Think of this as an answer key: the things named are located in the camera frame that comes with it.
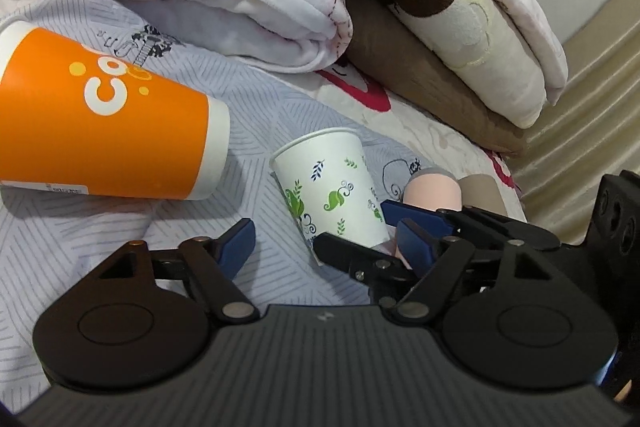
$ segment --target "white paper cup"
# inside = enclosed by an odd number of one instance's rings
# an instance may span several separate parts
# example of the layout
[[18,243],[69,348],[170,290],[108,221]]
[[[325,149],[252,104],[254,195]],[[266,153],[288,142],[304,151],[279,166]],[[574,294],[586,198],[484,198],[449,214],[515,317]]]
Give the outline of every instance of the white paper cup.
[[307,134],[270,160],[307,245],[322,232],[363,247],[389,240],[360,138],[348,128]]

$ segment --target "brown pillow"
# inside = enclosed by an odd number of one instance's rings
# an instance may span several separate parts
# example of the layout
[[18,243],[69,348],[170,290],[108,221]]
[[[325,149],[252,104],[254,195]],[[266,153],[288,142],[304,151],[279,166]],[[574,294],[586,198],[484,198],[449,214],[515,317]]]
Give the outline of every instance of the brown pillow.
[[359,70],[442,120],[480,147],[519,155],[524,131],[478,96],[377,0],[347,0],[353,38],[346,55]]

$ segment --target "cup rim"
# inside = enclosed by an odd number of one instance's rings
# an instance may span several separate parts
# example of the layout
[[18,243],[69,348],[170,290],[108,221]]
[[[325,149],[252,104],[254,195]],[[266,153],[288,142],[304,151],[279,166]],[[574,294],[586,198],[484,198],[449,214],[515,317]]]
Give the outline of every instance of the cup rim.
[[309,140],[310,138],[315,138],[316,136],[322,136],[323,134],[331,134],[334,132],[348,132],[350,134],[355,135],[358,139],[360,138],[360,136],[358,136],[358,134],[351,128],[349,127],[327,127],[326,129],[320,129],[318,131],[313,131],[310,132],[309,134],[305,134],[305,136],[301,136],[300,138],[296,138],[293,141],[290,141],[289,143],[287,143],[286,145],[283,145],[282,147],[280,147],[278,150],[276,150],[276,152],[274,152],[271,155],[271,158],[269,159],[269,167],[271,168],[271,170],[273,170],[273,165],[276,161],[276,158],[278,156],[280,156],[282,153],[284,153],[285,151],[291,149],[292,147],[298,145],[299,143],[302,143],[303,141]]

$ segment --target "beige curtain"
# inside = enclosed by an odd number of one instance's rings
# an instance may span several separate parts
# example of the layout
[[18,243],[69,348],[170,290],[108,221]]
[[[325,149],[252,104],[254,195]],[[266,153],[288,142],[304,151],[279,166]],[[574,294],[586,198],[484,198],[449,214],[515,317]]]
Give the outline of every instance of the beige curtain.
[[601,176],[640,172],[640,0],[609,0],[564,48],[568,89],[509,163],[527,218],[577,244]]

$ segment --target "paper cup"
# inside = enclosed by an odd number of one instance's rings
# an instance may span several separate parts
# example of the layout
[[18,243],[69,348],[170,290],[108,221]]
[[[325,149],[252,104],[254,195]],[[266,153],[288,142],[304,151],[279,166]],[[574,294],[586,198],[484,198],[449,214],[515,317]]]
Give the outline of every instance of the paper cup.
[[226,161],[223,102],[27,22],[0,32],[0,183],[208,197]]
[[367,248],[389,240],[362,143],[352,130],[307,134],[274,153],[270,166],[309,247],[322,232]]

